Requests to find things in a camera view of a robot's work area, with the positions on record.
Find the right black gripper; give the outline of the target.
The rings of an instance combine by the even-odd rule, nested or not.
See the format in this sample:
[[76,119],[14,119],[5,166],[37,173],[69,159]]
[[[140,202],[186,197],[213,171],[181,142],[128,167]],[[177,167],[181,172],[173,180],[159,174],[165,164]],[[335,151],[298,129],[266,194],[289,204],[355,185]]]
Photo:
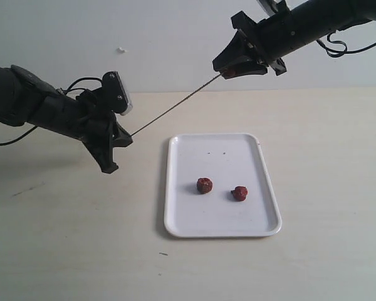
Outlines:
[[240,11],[232,18],[236,29],[229,44],[212,61],[213,70],[235,70],[233,78],[265,75],[268,67],[277,75],[287,71],[282,57],[355,20],[353,1],[307,1],[260,22]]

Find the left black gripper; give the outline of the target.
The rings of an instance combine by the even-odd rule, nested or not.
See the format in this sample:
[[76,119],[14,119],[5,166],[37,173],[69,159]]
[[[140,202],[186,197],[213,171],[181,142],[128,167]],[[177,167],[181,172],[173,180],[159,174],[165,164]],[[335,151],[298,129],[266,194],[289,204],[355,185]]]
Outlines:
[[132,136],[117,122],[117,97],[104,89],[84,90],[75,99],[64,93],[32,92],[31,124],[80,140],[102,173],[118,169],[113,147],[128,147]]

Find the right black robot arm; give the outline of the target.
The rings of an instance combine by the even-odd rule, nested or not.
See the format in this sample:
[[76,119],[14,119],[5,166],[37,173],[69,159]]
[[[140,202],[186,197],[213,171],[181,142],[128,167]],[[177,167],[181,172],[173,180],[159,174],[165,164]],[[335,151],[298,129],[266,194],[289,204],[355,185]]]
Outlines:
[[231,18],[236,33],[212,61],[230,79],[286,72],[282,58],[324,36],[376,21],[376,1],[306,1],[290,9],[286,1],[260,1],[268,18],[253,21],[240,11]]

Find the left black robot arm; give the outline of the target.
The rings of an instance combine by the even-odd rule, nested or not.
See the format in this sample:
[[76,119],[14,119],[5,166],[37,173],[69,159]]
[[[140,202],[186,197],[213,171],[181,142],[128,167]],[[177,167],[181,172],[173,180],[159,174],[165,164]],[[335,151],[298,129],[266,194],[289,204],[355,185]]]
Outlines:
[[103,173],[118,169],[113,148],[128,147],[133,139],[118,122],[132,102],[117,71],[98,79],[100,87],[84,88],[75,98],[70,89],[55,88],[20,66],[0,67],[0,123],[25,123],[79,140]]

